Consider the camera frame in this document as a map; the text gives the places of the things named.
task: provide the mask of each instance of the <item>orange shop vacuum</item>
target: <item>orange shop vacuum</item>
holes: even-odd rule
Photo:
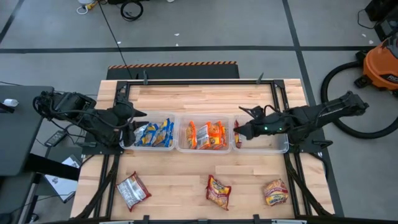
[[[328,87],[330,80],[343,70],[357,67],[363,67],[363,75],[354,82],[358,88],[372,85],[381,91],[388,90],[393,96],[398,97],[398,33],[390,36],[369,52],[360,51],[355,56],[356,61],[336,67],[325,77],[321,86],[322,103],[329,101]],[[353,130],[340,120],[333,123],[346,134],[360,139],[381,138],[398,129],[398,117],[388,127],[373,133]]]

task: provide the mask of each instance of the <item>paper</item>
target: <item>paper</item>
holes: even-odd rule
[[[68,165],[68,166],[73,166],[76,168],[80,168],[79,164],[75,162],[71,157],[68,157],[65,159],[62,164]],[[51,184],[51,186],[54,188],[54,190],[59,194],[61,199],[63,201],[66,201],[66,199],[73,195],[73,193],[77,189],[77,181],[75,180],[69,180],[69,179],[64,179],[64,178],[59,178],[56,176],[52,175],[44,175],[44,177],[48,180],[48,182]]]

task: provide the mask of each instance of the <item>black hose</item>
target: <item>black hose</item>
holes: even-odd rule
[[[346,70],[348,68],[362,67],[362,65],[363,64],[361,62],[359,62],[359,61],[349,62],[349,63],[345,63],[343,65],[340,65],[340,66],[336,67],[335,69],[333,69],[331,72],[329,72],[329,74],[323,80],[322,86],[321,86],[321,101],[322,101],[322,103],[326,103],[326,102],[329,101],[329,98],[328,98],[328,87],[329,87],[329,84],[330,84],[330,80],[335,75],[337,75],[337,73],[339,73],[339,72],[341,72],[343,70]],[[384,136],[392,133],[396,129],[398,129],[398,117],[388,127],[384,128],[383,130],[380,130],[380,131],[375,131],[373,133],[363,133],[363,132],[355,131],[354,129],[348,127],[343,122],[341,122],[340,119],[337,119],[333,123],[336,125],[337,128],[339,128],[340,130],[344,131],[346,134],[349,134],[350,136],[353,136],[353,137],[356,137],[356,138],[360,138],[360,139],[381,138],[381,137],[384,137]]]

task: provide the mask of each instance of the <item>black table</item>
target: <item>black table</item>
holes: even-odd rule
[[[6,98],[19,102],[13,113],[0,113],[0,213],[10,213],[25,204],[36,172],[57,175],[58,169],[54,167],[62,172],[75,169],[30,153],[43,120],[32,102],[42,91],[53,91],[53,88],[0,86],[1,102]],[[21,213],[22,209],[12,213],[12,223],[18,222]]]

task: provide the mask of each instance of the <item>warning stripe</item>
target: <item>warning stripe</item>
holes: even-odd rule
[[[149,67],[171,67],[171,66],[192,66],[192,65],[234,65],[236,62],[179,62],[179,63],[149,63],[137,65],[111,65],[108,69],[115,68],[149,68]]]

